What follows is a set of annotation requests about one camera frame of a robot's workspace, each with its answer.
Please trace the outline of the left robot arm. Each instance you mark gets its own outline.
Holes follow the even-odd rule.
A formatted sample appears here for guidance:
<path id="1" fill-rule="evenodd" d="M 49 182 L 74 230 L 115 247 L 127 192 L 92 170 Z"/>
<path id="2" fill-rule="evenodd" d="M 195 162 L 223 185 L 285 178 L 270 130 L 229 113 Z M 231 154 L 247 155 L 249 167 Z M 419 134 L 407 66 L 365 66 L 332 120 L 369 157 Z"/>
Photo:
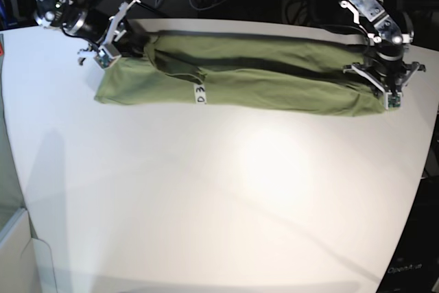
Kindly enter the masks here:
<path id="1" fill-rule="evenodd" d="M 414 39 L 411 19 L 404 13 L 405 28 L 401 28 L 380 0 L 340 0 L 340 7 L 352 13 L 353 23 L 372 47 L 364 63 L 347 65 L 344 70 L 366 78 L 385 97 L 401 96 L 411 76 L 425 70 L 419 62 L 403 61 Z"/>

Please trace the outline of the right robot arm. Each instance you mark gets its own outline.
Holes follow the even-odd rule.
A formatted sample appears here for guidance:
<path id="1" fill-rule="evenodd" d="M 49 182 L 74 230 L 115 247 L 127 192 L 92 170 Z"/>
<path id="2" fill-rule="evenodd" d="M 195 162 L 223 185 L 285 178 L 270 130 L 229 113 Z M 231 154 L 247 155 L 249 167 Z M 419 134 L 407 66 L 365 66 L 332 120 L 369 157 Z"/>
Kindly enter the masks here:
<path id="1" fill-rule="evenodd" d="M 143 57 L 144 40 L 127 20 L 141 0 L 35 0 L 37 24 L 86 41 L 78 62 L 93 59 L 107 69 L 121 58 Z"/>

